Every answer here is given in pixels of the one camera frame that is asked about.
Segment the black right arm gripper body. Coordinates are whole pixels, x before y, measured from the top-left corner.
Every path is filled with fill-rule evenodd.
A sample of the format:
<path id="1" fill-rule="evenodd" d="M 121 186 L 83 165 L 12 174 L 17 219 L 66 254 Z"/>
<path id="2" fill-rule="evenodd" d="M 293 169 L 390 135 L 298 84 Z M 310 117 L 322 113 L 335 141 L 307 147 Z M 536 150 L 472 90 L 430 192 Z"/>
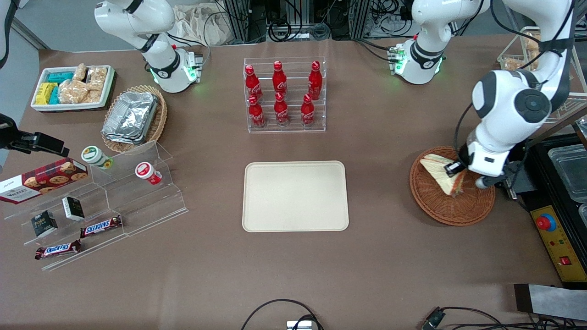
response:
<path id="1" fill-rule="evenodd" d="M 20 140 L 17 124 L 8 115 L 0 115 L 0 148 L 11 149 L 12 144 Z"/>

